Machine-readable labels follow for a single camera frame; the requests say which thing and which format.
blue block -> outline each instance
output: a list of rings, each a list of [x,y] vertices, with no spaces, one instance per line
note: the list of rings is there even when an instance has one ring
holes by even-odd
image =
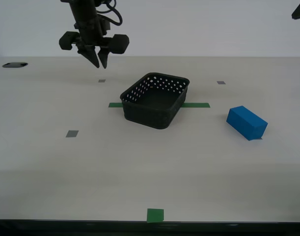
[[[244,106],[231,108],[226,122],[233,126],[249,141],[260,139],[268,125],[267,122]]]

table surface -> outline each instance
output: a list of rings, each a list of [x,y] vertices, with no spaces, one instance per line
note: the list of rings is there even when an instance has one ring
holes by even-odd
[[[108,108],[149,72],[188,78],[186,102],[211,107],[181,108],[164,130]],[[241,105],[269,123],[262,140],[226,123]],[[300,222],[300,58],[0,59],[0,219],[146,220],[147,208]]]

black basket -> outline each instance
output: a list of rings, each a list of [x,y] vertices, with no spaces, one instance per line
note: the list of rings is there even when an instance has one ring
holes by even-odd
[[[169,126],[186,99],[190,81],[149,73],[120,95],[127,120],[156,129]]]

green tape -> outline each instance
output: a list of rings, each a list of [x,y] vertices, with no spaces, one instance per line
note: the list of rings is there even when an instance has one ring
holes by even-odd
[[[109,107],[122,107],[122,103],[121,102],[111,102],[109,104]]]
[[[164,210],[163,209],[148,209],[146,216],[147,223],[157,223],[164,221]]]
[[[185,102],[182,107],[198,107],[198,108],[203,108],[203,107],[210,107],[209,103],[197,103],[197,102]]]
[[[111,102],[109,104],[109,107],[122,107],[122,103],[120,102]],[[209,103],[198,103],[198,102],[185,102],[183,104],[184,108],[209,108],[210,104]]]

plastic basket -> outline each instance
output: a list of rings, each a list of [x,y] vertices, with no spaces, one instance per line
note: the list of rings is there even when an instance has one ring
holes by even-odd
[[[186,99],[190,81],[149,73],[120,95],[125,118],[156,129],[172,122]]]

